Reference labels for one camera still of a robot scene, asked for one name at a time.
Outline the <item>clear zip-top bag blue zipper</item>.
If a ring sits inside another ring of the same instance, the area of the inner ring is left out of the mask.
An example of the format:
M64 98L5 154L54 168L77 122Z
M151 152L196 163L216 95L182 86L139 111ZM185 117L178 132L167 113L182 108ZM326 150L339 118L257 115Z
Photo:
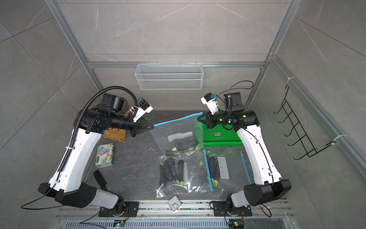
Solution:
M210 180L208 167L209 157L214 156L219 163L220 179L217 188L214 188ZM202 160L206 163L207 181L199 178L199 182L203 183L202 190L208 192L235 192L244 188L245 185L254 183L249 169L251 168L245 151L236 148L217 148L203 149Z

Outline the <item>dark eggplant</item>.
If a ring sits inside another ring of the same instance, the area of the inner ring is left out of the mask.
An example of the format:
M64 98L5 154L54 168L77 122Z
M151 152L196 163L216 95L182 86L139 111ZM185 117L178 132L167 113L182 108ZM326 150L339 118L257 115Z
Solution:
M219 185L219 179L220 179L220 169L219 169L219 163L216 160L216 157L214 157L214 156L209 157L208 167L209 167L210 180L212 182L212 185L214 188L217 188Z

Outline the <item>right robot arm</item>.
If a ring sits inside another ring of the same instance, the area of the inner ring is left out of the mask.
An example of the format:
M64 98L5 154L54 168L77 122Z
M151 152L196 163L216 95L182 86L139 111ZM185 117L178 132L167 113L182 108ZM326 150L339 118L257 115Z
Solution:
M213 93L207 93L201 98L201 102L209 109L209 112L201 116L205 119L202 123L207 129L216 126L226 128L230 125L245 147L254 175L252 184L228 195L227 211L234 213L249 206L264 209L265 203L282 198L292 185L288 179L283 178L272 162L262 138L260 122L254 111L245 110L241 94L232 91L224 94L224 111L219 109L216 98Z

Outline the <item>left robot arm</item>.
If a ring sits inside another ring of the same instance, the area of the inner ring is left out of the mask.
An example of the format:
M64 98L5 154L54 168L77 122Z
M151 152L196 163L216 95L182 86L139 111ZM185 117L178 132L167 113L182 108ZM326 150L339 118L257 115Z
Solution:
M108 209L122 215L126 206L121 196L83 181L87 164L103 133L110 129L129 131L132 137L152 130L153 124L143 116L153 107L143 98L122 86L110 86L97 92L77 114L70 142L60 165L49 182L42 183L38 192L51 197L62 206Z

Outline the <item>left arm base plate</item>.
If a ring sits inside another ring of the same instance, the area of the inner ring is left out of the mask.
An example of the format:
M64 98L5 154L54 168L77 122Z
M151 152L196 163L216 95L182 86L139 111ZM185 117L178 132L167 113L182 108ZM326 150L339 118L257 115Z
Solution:
M99 217L136 217L139 210L138 201L117 203L113 209L102 208Z

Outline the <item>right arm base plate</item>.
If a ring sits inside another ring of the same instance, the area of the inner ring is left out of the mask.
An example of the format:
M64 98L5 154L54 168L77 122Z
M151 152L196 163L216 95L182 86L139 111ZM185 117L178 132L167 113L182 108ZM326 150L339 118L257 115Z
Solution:
M251 207L234 207L228 201L210 201L209 207L213 210L214 215L216 217L223 217L223 216L244 216L250 217L252 216Z

